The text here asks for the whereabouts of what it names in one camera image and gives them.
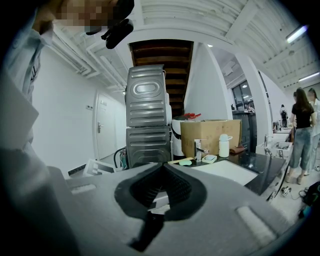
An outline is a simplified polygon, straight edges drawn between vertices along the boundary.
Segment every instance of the white thermos bottle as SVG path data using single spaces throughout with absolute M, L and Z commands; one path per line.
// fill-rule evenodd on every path
M 227 158 L 229 156 L 229 141 L 232 136 L 221 134 L 219 138 L 219 157 Z

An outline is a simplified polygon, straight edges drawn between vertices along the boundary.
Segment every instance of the stacked machine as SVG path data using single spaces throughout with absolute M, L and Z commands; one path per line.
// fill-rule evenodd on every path
M 172 110 L 163 65 L 130 68 L 125 105 L 129 168 L 171 161 Z

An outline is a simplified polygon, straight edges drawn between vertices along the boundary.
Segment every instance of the long hair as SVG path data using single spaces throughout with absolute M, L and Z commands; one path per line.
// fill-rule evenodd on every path
M 310 88 L 310 89 L 308 90 L 308 92 L 309 92 L 309 93 L 313 93 L 314 97 L 315 97 L 317 100 L 319 100 L 318 97 L 317 97 L 317 93 L 316 93 L 315 89 Z
M 296 108 L 302 112 L 313 111 L 313 107 L 309 103 L 306 93 L 302 88 L 296 90 Z

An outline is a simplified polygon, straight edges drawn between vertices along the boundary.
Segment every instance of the white door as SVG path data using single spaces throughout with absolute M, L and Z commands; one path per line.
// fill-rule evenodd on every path
M 115 104 L 103 94 L 98 96 L 96 139 L 98 157 L 103 159 L 116 151 Z

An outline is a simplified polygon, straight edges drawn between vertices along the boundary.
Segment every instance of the black camera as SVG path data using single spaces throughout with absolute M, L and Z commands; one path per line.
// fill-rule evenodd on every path
M 113 19 L 106 21 L 108 31 L 101 36 L 105 40 L 108 49 L 115 48 L 133 30 L 134 26 L 130 19 L 126 18 L 135 7 L 134 0 L 119 0 L 113 8 Z M 101 26 L 89 27 L 86 32 L 88 36 L 94 35 L 102 30 Z

